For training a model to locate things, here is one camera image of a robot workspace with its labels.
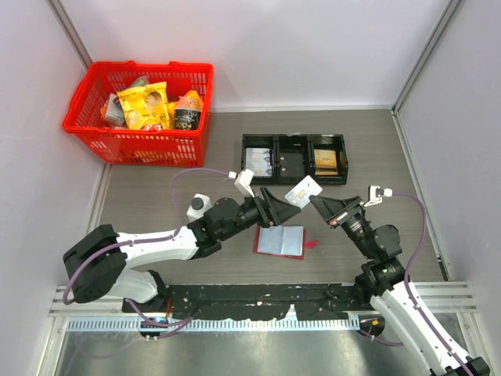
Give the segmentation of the silver VIP card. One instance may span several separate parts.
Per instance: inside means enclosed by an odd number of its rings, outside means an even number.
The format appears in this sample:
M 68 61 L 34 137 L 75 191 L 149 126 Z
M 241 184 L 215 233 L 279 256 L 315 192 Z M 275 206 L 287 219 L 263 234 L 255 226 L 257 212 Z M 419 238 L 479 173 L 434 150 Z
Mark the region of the silver VIP card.
M 310 196 L 317 196 L 322 191 L 323 188 L 310 175 L 307 175 L 285 195 L 285 200 L 303 209 L 310 203 Z
M 283 228 L 261 228 L 258 237 L 257 251 L 260 253 L 280 255 L 283 246 Z

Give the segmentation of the red leather card holder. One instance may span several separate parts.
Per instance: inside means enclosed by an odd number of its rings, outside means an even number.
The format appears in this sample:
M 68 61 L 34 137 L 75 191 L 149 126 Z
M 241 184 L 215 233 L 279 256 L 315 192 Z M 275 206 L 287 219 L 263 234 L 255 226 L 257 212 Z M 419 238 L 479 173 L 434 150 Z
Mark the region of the red leather card holder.
M 303 226 L 258 227 L 253 252 L 285 259 L 302 260 L 307 249 L 319 245 L 318 240 L 308 240 Z

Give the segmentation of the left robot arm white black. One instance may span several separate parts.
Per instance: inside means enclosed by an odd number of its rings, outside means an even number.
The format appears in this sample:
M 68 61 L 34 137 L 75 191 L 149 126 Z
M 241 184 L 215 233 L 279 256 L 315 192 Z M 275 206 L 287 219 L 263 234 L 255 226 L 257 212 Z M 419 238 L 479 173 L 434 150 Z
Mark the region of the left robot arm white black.
M 260 196 L 246 197 L 243 203 L 223 197 L 176 230 L 130 234 L 118 233 L 110 224 L 98 226 L 63 255 L 69 279 L 63 302 L 85 304 L 112 295 L 158 312 L 167 303 L 165 286 L 157 273 L 137 267 L 206 258 L 244 230 L 282 225 L 300 211 L 263 188 Z

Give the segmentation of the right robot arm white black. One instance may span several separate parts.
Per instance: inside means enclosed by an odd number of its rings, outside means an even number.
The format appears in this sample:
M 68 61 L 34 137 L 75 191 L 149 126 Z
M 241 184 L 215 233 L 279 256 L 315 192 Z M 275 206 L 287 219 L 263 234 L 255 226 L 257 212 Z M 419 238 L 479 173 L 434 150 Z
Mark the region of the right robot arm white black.
M 362 309 L 374 308 L 403 346 L 429 375 L 489 375 L 488 363 L 469 354 L 428 309 L 398 260 L 400 235 L 393 225 L 374 229 L 359 196 L 333 199 L 311 196 L 310 202 L 331 228 L 341 228 L 366 258 L 355 278 L 353 298 Z

